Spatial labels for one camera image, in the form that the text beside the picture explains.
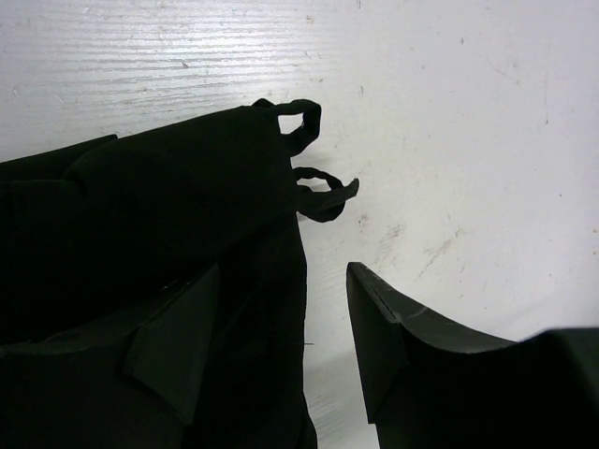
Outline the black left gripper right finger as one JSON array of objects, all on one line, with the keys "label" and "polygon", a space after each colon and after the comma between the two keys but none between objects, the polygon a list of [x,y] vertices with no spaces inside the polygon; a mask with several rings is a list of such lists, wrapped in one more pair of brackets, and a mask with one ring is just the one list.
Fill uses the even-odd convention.
[{"label": "black left gripper right finger", "polygon": [[451,320],[352,262],[346,289],[368,421],[383,448],[594,448],[598,332],[511,341]]}]

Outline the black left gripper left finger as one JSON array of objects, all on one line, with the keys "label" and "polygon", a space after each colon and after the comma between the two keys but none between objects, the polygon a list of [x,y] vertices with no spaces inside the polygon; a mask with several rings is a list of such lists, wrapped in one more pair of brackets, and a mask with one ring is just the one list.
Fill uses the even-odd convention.
[{"label": "black left gripper left finger", "polygon": [[5,448],[177,448],[194,420],[219,270],[41,342],[1,349]]}]

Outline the black trousers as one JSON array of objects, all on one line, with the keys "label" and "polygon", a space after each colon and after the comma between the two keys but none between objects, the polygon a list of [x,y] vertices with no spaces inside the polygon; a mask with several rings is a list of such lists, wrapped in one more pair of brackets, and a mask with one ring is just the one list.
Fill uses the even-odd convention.
[{"label": "black trousers", "polygon": [[292,159],[321,107],[260,99],[1,165],[1,349],[130,308],[207,268],[219,299],[193,423],[177,448],[314,448],[303,388],[300,217],[358,193]]}]

